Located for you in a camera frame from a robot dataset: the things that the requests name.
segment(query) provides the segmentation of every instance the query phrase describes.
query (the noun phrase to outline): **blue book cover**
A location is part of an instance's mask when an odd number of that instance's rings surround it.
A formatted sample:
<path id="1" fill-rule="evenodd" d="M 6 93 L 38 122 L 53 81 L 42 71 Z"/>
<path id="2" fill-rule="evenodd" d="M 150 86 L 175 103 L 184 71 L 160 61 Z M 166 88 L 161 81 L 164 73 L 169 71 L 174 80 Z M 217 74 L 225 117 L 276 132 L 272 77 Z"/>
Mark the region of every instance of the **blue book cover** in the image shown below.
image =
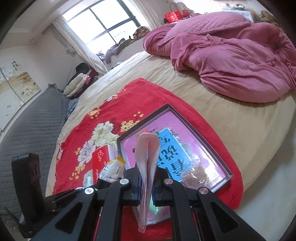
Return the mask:
<path id="1" fill-rule="evenodd" d="M 170 178 L 180 182 L 181 174 L 190 165 L 190 157 L 168 128 L 157 133 L 160 153 L 157 166 L 167 170 Z"/>

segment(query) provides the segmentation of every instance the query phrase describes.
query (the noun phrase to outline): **red blanket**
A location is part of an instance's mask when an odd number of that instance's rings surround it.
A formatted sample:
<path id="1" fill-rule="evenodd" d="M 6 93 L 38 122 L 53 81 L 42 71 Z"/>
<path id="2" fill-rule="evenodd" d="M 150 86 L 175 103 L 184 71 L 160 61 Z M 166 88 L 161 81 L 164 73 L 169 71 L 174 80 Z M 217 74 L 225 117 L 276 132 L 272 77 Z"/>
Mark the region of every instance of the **red blanket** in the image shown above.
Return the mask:
<path id="1" fill-rule="evenodd" d="M 61 144 L 57 156 L 54 193 L 82 187 L 87 177 L 93 175 L 93 152 L 99 146 L 114 145 L 118 136 L 166 103 L 180 112 L 206 138 L 230 168 L 233 177 L 216 195 L 230 208 L 238 208 L 243 194 L 242 177 L 218 135 L 193 107 L 168 90 L 144 79 L 126 85 L 100 107 L 89 112 L 71 131 Z M 153 241 L 172 237 L 170 220 L 147 226 L 144 234 L 138 232 L 137 226 L 132 209 L 125 208 L 123 241 Z"/>

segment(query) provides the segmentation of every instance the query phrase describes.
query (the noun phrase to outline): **window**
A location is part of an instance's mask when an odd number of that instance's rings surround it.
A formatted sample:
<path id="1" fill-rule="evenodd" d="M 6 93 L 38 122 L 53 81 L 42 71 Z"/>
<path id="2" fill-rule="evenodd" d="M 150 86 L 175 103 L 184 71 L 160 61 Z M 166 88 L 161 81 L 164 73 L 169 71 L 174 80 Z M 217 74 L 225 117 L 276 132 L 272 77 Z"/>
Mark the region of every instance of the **window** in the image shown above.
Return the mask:
<path id="1" fill-rule="evenodd" d="M 95 2 L 69 19 L 68 23 L 93 53 L 104 54 L 122 38 L 128 39 L 140 26 L 122 0 Z"/>

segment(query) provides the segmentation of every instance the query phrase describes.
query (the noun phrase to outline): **gray quilted mat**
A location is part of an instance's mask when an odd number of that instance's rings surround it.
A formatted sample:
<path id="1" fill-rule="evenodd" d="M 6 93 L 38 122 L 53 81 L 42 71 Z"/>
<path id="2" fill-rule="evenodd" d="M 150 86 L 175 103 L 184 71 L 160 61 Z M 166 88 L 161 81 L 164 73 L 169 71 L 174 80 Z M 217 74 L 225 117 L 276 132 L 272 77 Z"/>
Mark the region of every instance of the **gray quilted mat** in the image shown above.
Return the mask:
<path id="1" fill-rule="evenodd" d="M 57 138 L 65 123 L 68 102 L 69 99 L 55 85 L 49 85 L 17 118 L 0 143 L 0 215 L 9 226 L 15 226 L 15 223 L 4 206 L 17 218 L 21 216 L 13 184 L 11 158 L 30 152 L 39 155 L 40 185 L 45 195 L 49 167 Z"/>

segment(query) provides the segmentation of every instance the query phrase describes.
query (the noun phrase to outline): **ceiling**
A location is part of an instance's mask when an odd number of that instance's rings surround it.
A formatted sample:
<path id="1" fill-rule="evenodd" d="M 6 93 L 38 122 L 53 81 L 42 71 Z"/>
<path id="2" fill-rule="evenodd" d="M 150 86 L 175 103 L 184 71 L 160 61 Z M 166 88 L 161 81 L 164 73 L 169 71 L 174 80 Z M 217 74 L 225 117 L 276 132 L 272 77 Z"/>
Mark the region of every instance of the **ceiling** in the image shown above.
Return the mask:
<path id="1" fill-rule="evenodd" d="M 82 0 L 37 0 L 14 23 L 0 45 L 0 50 L 34 45 L 42 32 L 58 16 Z"/>

